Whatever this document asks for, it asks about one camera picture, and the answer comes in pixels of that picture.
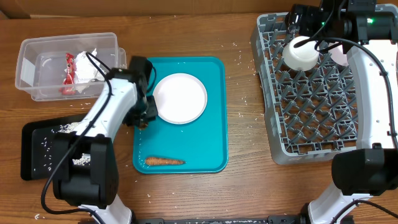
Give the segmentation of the white napkin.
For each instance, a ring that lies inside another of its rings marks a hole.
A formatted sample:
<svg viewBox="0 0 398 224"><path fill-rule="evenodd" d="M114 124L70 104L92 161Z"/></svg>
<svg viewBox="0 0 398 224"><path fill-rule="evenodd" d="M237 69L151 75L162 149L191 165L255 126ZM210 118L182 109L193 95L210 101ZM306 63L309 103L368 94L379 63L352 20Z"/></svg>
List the white napkin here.
<svg viewBox="0 0 398 224"><path fill-rule="evenodd" d="M88 85L81 85L81 83L104 81L104 77L101 72L105 74L105 71L101 68L101 64L95 58L91 58L91 60L99 70L90 62L86 56L86 51L82 51L75 57L74 82L75 84L79 84L79 86L75 87L79 93L83 93L83 91L88 88Z"/></svg>

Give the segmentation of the small white bowl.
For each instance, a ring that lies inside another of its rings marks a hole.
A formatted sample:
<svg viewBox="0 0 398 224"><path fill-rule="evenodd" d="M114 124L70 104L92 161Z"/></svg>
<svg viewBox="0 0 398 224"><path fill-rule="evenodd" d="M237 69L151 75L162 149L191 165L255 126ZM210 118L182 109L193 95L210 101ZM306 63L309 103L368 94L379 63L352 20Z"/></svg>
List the small white bowl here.
<svg viewBox="0 0 398 224"><path fill-rule="evenodd" d="M343 53L343 47L341 45L329 50L329 53L331 53L331 59L335 63L345 67L348 66L347 56Z"/></svg>

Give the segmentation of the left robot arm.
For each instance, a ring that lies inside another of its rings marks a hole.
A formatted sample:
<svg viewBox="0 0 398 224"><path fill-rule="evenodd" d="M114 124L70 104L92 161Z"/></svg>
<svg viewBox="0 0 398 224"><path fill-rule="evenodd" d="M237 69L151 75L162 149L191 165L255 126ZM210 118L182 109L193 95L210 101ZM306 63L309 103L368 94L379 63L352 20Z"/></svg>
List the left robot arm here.
<svg viewBox="0 0 398 224"><path fill-rule="evenodd" d="M87 115L70 133L53 140L57 163L42 194L43 209L57 211L45 203L49 187L55 198L72 206L65 214L87 212L96 223L135 223L134 212L118 195L119 172L113 142L123 124L144 129L155 120L157 107L148 94L156 70L145 57L133 56L127 69L111 68L105 85Z"/></svg>

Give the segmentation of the red snack wrapper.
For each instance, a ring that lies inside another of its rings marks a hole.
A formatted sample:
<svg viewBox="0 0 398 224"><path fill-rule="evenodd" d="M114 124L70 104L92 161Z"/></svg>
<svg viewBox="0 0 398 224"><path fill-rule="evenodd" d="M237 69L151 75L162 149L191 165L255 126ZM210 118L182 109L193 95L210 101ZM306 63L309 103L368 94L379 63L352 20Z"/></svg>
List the red snack wrapper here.
<svg viewBox="0 0 398 224"><path fill-rule="evenodd" d="M76 66L74 63L74 56L72 54L66 53L66 63L67 63L66 78L63 81L63 85L74 85ZM63 95L74 95L76 90L73 86L61 87L60 92Z"/></svg>

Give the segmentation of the brown food scrap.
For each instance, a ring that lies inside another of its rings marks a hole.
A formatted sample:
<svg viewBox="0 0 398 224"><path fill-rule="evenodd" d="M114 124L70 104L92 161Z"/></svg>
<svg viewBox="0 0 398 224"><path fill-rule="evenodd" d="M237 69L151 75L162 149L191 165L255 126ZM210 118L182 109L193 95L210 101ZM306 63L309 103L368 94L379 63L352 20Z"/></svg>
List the brown food scrap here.
<svg viewBox="0 0 398 224"><path fill-rule="evenodd" d="M148 127L147 123L141 123L137 128L140 130L146 129L146 127Z"/></svg>

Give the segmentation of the carrot piece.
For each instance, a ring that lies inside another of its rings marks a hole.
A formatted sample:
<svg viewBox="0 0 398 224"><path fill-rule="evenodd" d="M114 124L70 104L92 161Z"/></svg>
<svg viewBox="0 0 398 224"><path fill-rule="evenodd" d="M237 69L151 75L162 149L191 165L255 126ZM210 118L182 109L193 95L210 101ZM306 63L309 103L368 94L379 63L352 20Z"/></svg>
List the carrot piece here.
<svg viewBox="0 0 398 224"><path fill-rule="evenodd" d="M168 159L161 157L147 157L145 163L148 166L179 166L184 165L185 161L178 159Z"/></svg>

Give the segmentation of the large white plate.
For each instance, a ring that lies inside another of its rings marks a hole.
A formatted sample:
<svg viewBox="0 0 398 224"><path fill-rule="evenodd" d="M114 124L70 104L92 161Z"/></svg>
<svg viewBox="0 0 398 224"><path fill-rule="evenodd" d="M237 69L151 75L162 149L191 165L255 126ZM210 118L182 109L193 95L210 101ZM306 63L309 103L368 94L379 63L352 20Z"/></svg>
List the large white plate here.
<svg viewBox="0 0 398 224"><path fill-rule="evenodd" d="M174 73L161 79L153 96L159 117L171 124L188 124L198 119L208 101L204 84L187 73Z"/></svg>

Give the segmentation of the pale green bowl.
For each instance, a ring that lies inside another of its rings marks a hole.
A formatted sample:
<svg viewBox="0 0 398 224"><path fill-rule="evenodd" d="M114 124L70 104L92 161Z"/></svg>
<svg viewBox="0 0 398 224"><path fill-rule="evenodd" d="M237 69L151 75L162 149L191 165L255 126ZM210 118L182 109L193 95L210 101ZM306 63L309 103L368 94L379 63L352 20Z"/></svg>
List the pale green bowl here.
<svg viewBox="0 0 398 224"><path fill-rule="evenodd" d="M315 41L310 41L301 47L294 47L298 42L307 39L308 37L306 36L295 37L284 47L282 56L289 68L308 71L317 64L319 52L315 50Z"/></svg>

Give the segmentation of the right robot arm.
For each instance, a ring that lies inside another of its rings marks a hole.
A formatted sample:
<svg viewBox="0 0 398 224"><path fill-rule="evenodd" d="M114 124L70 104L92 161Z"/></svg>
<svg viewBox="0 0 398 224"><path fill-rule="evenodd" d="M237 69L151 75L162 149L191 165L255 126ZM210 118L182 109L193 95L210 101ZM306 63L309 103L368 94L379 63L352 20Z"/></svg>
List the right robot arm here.
<svg viewBox="0 0 398 224"><path fill-rule="evenodd" d="M354 78L358 115L356 149L337 154L332 181L302 209L302 223L352 223L349 213L397 188L397 11L376 1L294 4L285 24L297 48L326 42L342 46Z"/></svg>

